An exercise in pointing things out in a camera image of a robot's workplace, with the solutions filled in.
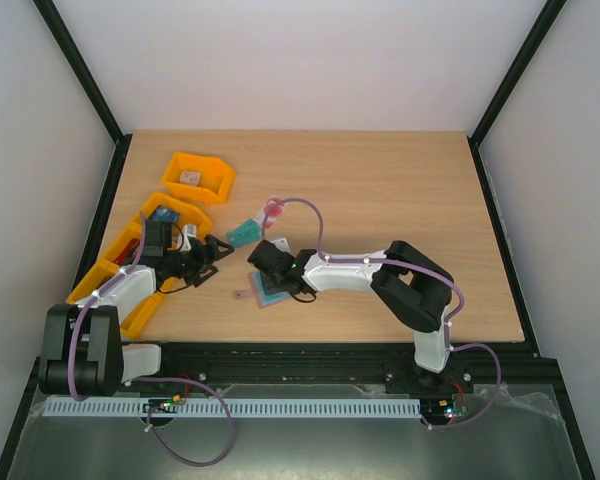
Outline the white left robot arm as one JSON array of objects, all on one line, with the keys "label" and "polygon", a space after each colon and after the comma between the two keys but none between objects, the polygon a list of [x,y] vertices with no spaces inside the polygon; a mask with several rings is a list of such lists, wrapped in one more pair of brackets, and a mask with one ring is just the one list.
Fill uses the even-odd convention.
[{"label": "white left robot arm", "polygon": [[215,263],[234,247],[206,235],[199,240],[166,221],[141,218],[139,244],[129,261],[74,304],[56,304],[46,316],[38,385],[47,395],[76,401],[111,396],[119,386],[160,369],[156,344],[125,345],[121,322],[167,280],[185,289],[201,286],[218,272]]}]

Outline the teal credit card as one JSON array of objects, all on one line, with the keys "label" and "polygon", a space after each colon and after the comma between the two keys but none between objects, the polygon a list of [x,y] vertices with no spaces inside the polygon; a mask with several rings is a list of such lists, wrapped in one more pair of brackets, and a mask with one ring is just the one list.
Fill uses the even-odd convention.
[{"label": "teal credit card", "polygon": [[253,219],[248,219],[240,226],[227,233],[227,242],[234,248],[241,248],[261,238],[262,227]]}]

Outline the pink card holder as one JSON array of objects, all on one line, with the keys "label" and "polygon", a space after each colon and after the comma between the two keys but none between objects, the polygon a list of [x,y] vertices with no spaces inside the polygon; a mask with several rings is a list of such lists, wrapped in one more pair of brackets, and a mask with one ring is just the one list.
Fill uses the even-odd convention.
[{"label": "pink card holder", "polygon": [[248,276],[249,287],[236,290],[233,298],[236,300],[252,299],[260,308],[267,308],[291,299],[291,295],[277,286],[271,279],[259,271],[251,272]]}]

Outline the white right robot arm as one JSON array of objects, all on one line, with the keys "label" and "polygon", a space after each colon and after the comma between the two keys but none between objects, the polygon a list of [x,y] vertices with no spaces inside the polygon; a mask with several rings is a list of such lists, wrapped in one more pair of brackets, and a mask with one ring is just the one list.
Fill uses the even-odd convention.
[{"label": "white right robot arm", "polygon": [[263,240],[248,263],[273,285],[299,301],[321,292],[374,293],[397,320],[413,331],[416,379],[425,390],[440,390],[451,379],[448,310],[451,299],[463,300],[453,277],[404,241],[384,251],[341,255],[303,249],[296,255]]}]

